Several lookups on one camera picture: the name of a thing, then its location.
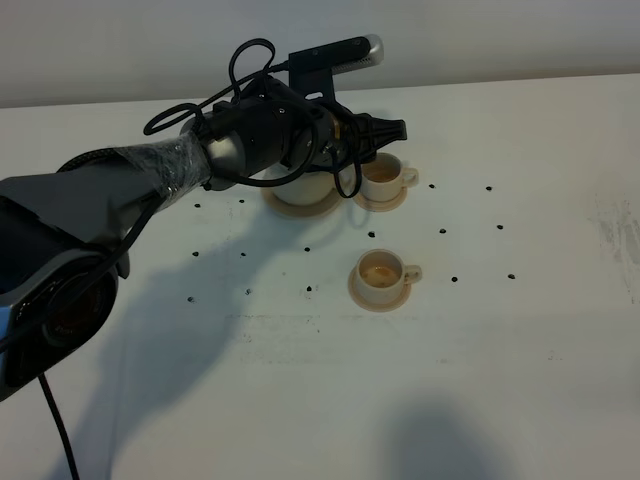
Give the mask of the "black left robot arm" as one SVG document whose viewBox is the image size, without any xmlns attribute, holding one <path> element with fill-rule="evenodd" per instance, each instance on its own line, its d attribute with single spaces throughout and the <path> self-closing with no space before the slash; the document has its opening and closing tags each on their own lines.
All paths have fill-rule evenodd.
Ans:
<svg viewBox="0 0 640 480">
<path fill-rule="evenodd" d="M 172 139 L 82 154 L 1 183 L 1 394 L 9 397 L 107 320 L 128 252 L 151 219 L 195 188 L 273 187 L 337 173 L 404 140 L 401 120 L 355 114 L 266 76 L 209 112 L 185 103 Z"/>
</svg>

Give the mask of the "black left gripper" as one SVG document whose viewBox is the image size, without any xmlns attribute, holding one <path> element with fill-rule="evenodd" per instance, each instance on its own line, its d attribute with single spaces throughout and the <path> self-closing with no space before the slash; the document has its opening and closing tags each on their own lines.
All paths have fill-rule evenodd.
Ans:
<svg viewBox="0 0 640 480">
<path fill-rule="evenodd" d="M 386 120 L 370 114 L 356 115 L 331 102 L 312 102 L 310 113 L 314 120 L 311 132 L 311 168 L 347 167 L 358 160 L 362 164 L 373 161 L 383 147 L 407 140 L 404 120 Z"/>
</svg>

